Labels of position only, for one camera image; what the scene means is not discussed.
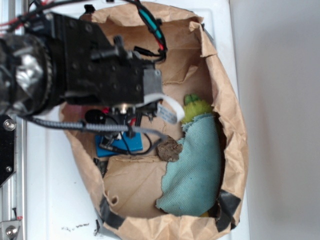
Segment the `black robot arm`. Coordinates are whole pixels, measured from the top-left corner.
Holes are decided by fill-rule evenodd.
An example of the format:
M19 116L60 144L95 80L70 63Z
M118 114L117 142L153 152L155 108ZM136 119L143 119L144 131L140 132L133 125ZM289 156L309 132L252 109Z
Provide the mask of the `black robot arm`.
M96 23L54 12L0 39L0 112L34 116L62 103L140 108L163 94L151 60L109 42Z

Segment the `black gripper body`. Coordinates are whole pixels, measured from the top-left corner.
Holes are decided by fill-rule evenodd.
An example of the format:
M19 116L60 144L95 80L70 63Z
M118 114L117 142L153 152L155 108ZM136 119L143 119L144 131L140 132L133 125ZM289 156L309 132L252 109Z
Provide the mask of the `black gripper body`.
M51 105L141 108L160 98L162 75L149 50L127 50L120 35L109 42L98 24L57 13L47 31L53 66Z

